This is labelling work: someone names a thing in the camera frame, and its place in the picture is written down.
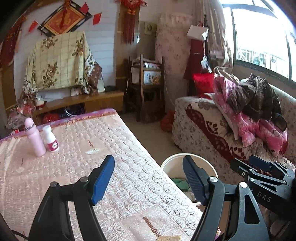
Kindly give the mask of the dark wooden chair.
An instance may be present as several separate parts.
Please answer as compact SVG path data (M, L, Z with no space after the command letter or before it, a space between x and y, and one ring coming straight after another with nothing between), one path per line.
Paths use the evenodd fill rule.
M139 58L125 60L129 74L126 87L126 102L135 110L136 121L151 123L165 115L165 58L160 62Z

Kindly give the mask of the dark brown jacket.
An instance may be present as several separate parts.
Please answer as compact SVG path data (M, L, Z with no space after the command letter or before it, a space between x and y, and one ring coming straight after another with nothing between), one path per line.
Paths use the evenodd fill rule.
M272 121L280 131L287 129L282 115L280 100L266 79L250 74L227 97L226 103L235 114L244 113L254 121Z

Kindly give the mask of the framed red wall picture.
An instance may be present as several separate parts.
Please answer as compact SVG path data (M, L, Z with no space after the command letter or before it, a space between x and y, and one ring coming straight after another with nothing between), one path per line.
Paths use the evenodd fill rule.
M39 25L38 30L47 37L54 37L75 31L90 18L92 15L87 3L80 6L74 1L64 1L62 6Z

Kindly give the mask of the cream waste bin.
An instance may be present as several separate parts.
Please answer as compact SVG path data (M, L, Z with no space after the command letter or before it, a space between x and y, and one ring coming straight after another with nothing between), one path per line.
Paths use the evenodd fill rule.
M166 158L165 161L161 164L161 169L171 179L179 178L187 180L186 175L183 171L183 158L186 155L191 156L196 165L203 168L209 176L215 176L216 178L218 178L218 174L215 168L206 159L190 153L178 153Z

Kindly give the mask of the wooden tv cabinet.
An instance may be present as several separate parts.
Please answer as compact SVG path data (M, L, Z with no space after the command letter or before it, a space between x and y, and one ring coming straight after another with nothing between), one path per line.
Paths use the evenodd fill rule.
M124 95L124 92L116 90L102 92L97 95L83 94L57 99L47 102L42 109L34 111L33 120L37 125L40 125L42 123L42 114L76 104L83 104L86 113L106 108L112 108L117 112L122 112Z

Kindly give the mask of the pink floral blanket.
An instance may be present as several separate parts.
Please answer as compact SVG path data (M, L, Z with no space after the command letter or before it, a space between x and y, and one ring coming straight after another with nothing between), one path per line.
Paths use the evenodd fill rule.
M278 154L284 154L288 146L287 129L282 132L272 121L264 119L254 121L244 113L235 114L226 103L227 97L237 86L224 76L216 76L213 80L214 92L208 96L215 101L222 114L231 121L233 127L237 128L234 133L242 140L244 147L250 146L259 138L275 157Z

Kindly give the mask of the red hanging wall banner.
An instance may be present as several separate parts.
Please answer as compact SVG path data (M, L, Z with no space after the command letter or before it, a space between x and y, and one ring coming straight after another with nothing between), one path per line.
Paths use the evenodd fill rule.
M1 43L1 69L4 66L9 66L13 62L16 43L19 37L21 26L26 20L26 14L23 13L14 25L9 29L9 32L5 36Z

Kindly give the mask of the white pill bottle pink label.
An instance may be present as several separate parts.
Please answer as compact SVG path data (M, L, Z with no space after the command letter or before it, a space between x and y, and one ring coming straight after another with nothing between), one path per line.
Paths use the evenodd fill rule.
M43 132L45 134L46 144L48 146L49 151L55 152L59 149L59 143L57 141L56 136L52 132L52 128L50 125L46 125L43 127Z

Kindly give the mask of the green plush toy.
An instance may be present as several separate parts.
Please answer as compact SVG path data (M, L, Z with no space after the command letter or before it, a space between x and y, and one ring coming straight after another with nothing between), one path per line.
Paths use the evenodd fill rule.
M185 179L171 178L171 180L182 192L187 192L190 188L189 183Z

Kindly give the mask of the pink water bottle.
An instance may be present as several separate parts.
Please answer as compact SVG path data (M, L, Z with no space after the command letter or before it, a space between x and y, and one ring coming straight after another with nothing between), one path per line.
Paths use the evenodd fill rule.
M46 148L32 118L26 118L24 122L25 132L37 157L44 156Z

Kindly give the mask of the red bag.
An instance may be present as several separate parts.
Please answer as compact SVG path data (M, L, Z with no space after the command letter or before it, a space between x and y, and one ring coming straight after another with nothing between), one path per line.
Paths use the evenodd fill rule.
M213 93L214 73L196 73L193 75L193 81L196 87L197 96L199 98L210 99L206 93Z

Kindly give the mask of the floral covered sofa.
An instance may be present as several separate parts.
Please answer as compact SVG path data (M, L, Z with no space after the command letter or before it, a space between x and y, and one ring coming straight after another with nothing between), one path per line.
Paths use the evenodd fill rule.
M234 138L221 108L216 105L213 93L208 98L181 97L175 103L173 141L185 153L198 155L210 162L218 177L227 184L235 184L242 178L230 168L230 161L238 158L247 162L251 155L283 164L295 170L295 98L274 88L281 111L287 121L286 151L274 156L260 138L244 147L242 140Z

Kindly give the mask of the window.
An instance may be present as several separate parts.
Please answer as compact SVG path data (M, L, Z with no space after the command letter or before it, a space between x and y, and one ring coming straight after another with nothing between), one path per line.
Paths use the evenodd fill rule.
M295 27L274 1L221 1L237 65L295 86Z

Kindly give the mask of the red chinese knot hanging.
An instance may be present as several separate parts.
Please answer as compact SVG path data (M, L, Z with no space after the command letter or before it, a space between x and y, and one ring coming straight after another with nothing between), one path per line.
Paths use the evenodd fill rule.
M134 42L136 10L139 9L141 6L146 7L147 3L143 0L119 0L115 2L121 3L126 8L123 21L122 43L131 45Z

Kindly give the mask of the floral cloth covered television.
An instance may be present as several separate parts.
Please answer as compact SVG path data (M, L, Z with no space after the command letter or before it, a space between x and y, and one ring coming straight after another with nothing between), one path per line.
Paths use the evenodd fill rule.
M28 57L22 92L78 87L85 94L105 92L102 67L92 55L82 31L36 42Z

